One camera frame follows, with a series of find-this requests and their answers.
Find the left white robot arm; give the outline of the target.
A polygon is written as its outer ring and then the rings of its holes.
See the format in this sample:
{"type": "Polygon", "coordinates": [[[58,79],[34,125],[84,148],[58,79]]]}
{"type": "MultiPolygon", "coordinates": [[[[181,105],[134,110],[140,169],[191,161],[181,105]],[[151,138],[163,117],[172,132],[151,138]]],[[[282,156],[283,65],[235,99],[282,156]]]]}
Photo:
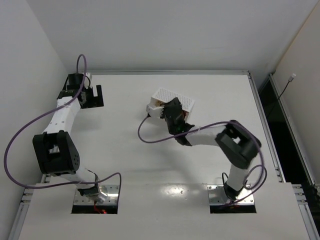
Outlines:
{"type": "Polygon", "coordinates": [[[80,154],[70,136],[74,120],[81,109],[104,106],[102,87],[82,85],[82,80],[92,80],[90,73],[72,73],[57,97],[57,111],[41,134],[33,137],[32,143],[40,171],[52,177],[61,177],[76,182],[77,191],[94,203],[107,199],[107,189],[97,181],[96,173],[81,164],[80,154]]]}

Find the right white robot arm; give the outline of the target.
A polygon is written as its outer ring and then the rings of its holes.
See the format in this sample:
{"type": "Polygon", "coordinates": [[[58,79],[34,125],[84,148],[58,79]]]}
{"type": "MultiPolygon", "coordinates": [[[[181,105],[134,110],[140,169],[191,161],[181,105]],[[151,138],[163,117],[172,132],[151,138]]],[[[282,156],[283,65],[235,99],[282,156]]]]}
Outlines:
{"type": "Polygon", "coordinates": [[[226,197],[236,200],[245,186],[246,177],[252,160],[258,154],[261,142],[251,138],[240,123],[231,120],[220,126],[199,127],[185,121],[182,104],[176,97],[162,105],[161,118],[165,120],[168,132],[183,146],[214,146],[219,147],[229,160],[231,166],[227,181],[223,184],[226,197]]]}

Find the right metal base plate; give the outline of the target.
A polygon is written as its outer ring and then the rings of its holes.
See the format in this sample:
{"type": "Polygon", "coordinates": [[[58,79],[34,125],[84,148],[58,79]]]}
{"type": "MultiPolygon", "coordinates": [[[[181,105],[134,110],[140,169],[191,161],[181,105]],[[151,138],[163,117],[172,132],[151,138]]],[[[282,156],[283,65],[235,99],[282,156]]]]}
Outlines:
{"type": "MultiPolygon", "coordinates": [[[[209,205],[213,207],[220,207],[230,204],[232,200],[227,197],[222,184],[207,185],[209,205]]],[[[243,188],[236,197],[234,205],[236,206],[254,206],[255,200],[252,190],[243,188]]]]}

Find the white perforated plastic box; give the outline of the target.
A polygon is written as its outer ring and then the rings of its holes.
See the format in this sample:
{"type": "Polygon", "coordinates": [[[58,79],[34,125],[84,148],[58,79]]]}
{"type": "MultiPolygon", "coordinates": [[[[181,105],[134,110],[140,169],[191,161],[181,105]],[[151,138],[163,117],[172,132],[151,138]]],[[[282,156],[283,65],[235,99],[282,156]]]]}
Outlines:
{"type": "Polygon", "coordinates": [[[150,102],[161,101],[164,103],[168,103],[169,101],[173,100],[174,98],[178,98],[182,109],[186,114],[185,120],[189,118],[189,115],[193,109],[195,104],[195,100],[174,91],[170,91],[166,88],[160,87],[150,98],[150,102]]]}

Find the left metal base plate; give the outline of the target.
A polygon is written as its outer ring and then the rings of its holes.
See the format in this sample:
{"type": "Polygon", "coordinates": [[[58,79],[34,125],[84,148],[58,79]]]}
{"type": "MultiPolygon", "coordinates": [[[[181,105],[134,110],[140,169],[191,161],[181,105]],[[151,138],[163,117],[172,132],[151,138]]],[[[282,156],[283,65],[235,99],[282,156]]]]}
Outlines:
{"type": "Polygon", "coordinates": [[[75,190],[74,206],[116,206],[118,204],[120,186],[118,184],[102,184],[98,187],[97,194],[89,196],[81,195],[79,190],[75,190]]]}

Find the metal base plate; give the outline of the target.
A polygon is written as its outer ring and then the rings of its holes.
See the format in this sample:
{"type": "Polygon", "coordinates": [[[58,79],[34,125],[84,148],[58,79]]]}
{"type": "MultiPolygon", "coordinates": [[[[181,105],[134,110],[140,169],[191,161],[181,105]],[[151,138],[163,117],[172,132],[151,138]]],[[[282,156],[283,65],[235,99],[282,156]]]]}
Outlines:
{"type": "MultiPolygon", "coordinates": [[[[232,200],[227,197],[222,184],[207,185],[209,205],[213,207],[220,207],[230,204],[232,200]]],[[[254,206],[255,200],[252,190],[243,188],[236,197],[234,205],[236,206],[254,206]]]]}
{"type": "Polygon", "coordinates": [[[116,206],[118,204],[120,186],[118,184],[102,184],[98,187],[97,194],[89,196],[81,195],[79,190],[75,190],[74,206],[116,206]]]}

